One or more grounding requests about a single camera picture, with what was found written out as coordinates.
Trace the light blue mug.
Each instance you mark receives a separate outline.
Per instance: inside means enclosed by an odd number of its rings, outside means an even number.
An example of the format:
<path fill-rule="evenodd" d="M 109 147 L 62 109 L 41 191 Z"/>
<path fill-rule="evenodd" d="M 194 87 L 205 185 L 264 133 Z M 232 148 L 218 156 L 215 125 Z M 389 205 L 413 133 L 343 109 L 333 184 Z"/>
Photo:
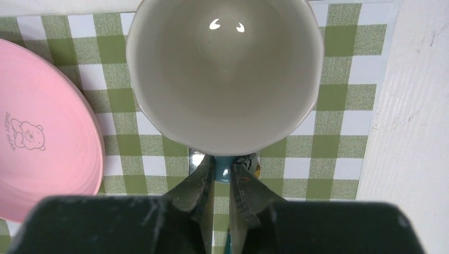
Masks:
<path fill-rule="evenodd" d="M 292 134 L 312 111 L 324 42 L 308 1 L 142 1 L 126 42 L 143 114 L 167 138 L 215 160 Z"/>

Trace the pink plate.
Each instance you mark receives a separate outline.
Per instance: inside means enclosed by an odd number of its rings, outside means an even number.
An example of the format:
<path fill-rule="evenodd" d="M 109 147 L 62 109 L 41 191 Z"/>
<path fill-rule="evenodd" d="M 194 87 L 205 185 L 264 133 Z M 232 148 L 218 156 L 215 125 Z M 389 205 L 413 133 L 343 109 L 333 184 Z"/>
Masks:
<path fill-rule="evenodd" d="M 48 196 L 97 194 L 104 157 L 100 125 L 74 83 L 1 40 L 1 218 L 21 223 Z"/>

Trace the silver knife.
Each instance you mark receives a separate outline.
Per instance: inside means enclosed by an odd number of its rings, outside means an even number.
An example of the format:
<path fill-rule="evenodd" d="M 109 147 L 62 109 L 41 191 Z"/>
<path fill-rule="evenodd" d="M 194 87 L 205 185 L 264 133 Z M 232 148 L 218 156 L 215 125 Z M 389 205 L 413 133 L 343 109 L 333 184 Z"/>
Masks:
<path fill-rule="evenodd" d="M 189 148 L 188 151 L 188 174 L 192 174 L 202 162 L 205 154 Z"/>

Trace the gold spoon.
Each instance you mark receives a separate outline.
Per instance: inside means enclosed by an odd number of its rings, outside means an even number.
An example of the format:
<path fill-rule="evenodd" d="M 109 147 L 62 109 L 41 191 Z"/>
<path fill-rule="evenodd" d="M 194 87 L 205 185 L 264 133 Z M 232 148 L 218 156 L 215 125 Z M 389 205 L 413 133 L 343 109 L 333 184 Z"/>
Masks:
<path fill-rule="evenodd" d="M 257 156 L 251 157 L 250 162 L 251 165 L 248 170 L 251 172 L 252 175 L 254 175 L 257 179 L 259 179 L 261 174 L 261 166 Z"/>

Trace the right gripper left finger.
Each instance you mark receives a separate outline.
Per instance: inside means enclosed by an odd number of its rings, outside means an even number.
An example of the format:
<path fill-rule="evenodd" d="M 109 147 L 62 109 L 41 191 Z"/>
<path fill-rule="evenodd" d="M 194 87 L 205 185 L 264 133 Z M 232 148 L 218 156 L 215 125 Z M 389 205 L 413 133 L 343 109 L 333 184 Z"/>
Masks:
<path fill-rule="evenodd" d="M 215 159 L 204 156 L 196 170 L 163 195 L 170 201 L 169 249 L 174 253 L 211 253 Z"/>

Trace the green checkered cloth napkin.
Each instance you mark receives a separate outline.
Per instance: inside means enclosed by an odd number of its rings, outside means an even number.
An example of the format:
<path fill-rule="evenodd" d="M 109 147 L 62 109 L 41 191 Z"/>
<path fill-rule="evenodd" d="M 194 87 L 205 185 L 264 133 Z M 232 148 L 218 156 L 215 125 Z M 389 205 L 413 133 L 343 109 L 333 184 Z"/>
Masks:
<path fill-rule="evenodd" d="M 288 199 L 355 199 L 384 78 L 395 1 L 315 1 L 326 52 L 316 107 L 263 149 L 261 180 Z M 82 90 L 101 125 L 101 195 L 158 195 L 188 174 L 186 146 L 162 136 L 135 104 L 125 62 L 131 12 L 7 16 L 1 38 L 37 53 Z"/>

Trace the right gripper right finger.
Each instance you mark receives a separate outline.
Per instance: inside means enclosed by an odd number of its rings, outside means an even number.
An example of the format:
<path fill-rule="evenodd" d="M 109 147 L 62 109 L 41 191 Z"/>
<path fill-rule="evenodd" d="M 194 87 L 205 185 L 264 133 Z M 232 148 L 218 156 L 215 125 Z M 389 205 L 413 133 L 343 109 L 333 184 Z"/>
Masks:
<path fill-rule="evenodd" d="M 250 159 L 230 167 L 230 252 L 276 253 L 271 205 L 286 200 L 251 174 Z"/>

